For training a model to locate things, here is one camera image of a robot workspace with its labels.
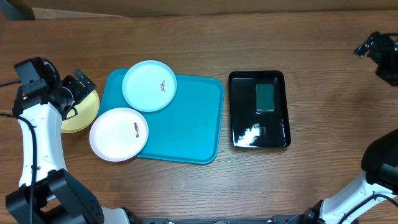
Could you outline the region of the yellow-green plate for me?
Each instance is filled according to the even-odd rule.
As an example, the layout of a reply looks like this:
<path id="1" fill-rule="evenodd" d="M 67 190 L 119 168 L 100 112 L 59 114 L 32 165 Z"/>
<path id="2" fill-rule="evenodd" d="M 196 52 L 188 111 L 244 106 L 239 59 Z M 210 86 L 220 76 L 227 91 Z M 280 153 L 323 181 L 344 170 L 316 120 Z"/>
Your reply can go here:
<path id="1" fill-rule="evenodd" d="M 71 110 L 67 117 L 72 117 L 62 122 L 62 133 L 75 133 L 88 127 L 96 118 L 100 107 L 100 99 L 96 90 L 93 90 L 80 104 L 75 108 L 78 112 Z"/>

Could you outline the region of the white plate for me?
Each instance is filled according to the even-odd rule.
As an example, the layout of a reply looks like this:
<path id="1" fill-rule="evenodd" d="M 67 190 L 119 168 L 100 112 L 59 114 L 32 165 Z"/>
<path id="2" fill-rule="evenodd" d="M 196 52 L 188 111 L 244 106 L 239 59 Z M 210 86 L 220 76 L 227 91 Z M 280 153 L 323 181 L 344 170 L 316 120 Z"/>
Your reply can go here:
<path id="1" fill-rule="evenodd" d="M 122 162 L 136 156 L 146 145 L 149 127 L 138 111 L 111 109 L 99 116 L 90 129 L 90 146 L 101 159 Z"/>

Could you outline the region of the light blue plate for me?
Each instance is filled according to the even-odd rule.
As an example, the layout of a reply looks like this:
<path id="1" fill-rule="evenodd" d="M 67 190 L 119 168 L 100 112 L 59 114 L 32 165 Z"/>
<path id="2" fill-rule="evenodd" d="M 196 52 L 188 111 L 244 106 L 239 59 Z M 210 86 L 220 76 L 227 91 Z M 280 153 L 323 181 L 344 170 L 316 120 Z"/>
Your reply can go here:
<path id="1" fill-rule="evenodd" d="M 177 79 L 166 64 L 145 60 L 133 65 L 125 74 L 122 93 L 136 110 L 155 112 L 165 108 L 177 91 Z"/>

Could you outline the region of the green sponge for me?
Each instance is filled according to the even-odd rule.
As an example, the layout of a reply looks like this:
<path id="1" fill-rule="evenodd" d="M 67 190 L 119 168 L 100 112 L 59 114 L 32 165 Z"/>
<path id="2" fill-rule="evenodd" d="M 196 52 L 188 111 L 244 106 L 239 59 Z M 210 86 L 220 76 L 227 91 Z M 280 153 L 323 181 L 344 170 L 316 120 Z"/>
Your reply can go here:
<path id="1" fill-rule="evenodd" d="M 274 86 L 269 83 L 256 85 L 256 112 L 265 113 L 275 110 Z"/>

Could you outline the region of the teal plastic tray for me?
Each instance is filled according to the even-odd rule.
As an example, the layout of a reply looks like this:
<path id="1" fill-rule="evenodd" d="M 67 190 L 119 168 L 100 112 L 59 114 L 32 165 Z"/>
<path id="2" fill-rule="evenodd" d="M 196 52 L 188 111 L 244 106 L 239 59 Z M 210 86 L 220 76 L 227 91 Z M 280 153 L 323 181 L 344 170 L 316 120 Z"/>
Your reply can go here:
<path id="1" fill-rule="evenodd" d="M 224 86 L 214 78 L 177 75 L 177 91 L 163 109 L 142 113 L 149 126 L 146 159 L 209 164 L 217 153 Z"/>

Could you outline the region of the black plastic tray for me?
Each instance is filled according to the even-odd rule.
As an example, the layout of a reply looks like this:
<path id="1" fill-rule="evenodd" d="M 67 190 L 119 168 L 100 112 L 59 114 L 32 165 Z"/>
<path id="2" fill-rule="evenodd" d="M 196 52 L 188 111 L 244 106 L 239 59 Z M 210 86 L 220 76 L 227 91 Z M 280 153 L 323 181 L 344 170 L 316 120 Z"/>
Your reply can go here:
<path id="1" fill-rule="evenodd" d="M 274 86 L 275 110 L 256 112 L 256 85 Z M 282 72 L 235 71 L 229 74 L 231 142 L 240 148 L 288 147 L 291 143 L 289 114 Z"/>

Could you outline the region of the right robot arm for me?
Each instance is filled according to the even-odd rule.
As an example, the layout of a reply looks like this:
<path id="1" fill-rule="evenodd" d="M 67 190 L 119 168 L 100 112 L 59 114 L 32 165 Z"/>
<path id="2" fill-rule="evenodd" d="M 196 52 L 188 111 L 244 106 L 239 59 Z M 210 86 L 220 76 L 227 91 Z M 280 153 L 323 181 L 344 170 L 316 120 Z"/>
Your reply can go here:
<path id="1" fill-rule="evenodd" d="M 377 64 L 375 74 L 397 86 L 397 33 L 373 32 L 354 53 Z M 387 200 L 397 205 L 397 130 L 373 141 L 361 160 L 361 172 L 334 196 L 320 200 L 288 223 L 357 223 L 358 217 Z"/>

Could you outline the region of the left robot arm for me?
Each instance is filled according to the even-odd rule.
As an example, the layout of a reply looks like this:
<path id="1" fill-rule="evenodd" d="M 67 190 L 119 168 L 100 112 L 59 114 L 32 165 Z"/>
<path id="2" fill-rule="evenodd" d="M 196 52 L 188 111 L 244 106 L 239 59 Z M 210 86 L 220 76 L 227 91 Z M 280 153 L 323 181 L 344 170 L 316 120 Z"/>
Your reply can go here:
<path id="1" fill-rule="evenodd" d="M 11 117 L 22 129 L 24 165 L 19 189 L 6 196 L 18 223 L 140 223 L 126 208 L 102 207 L 95 195 L 66 169 L 61 125 L 67 113 L 95 89 L 77 70 L 19 72 Z"/>

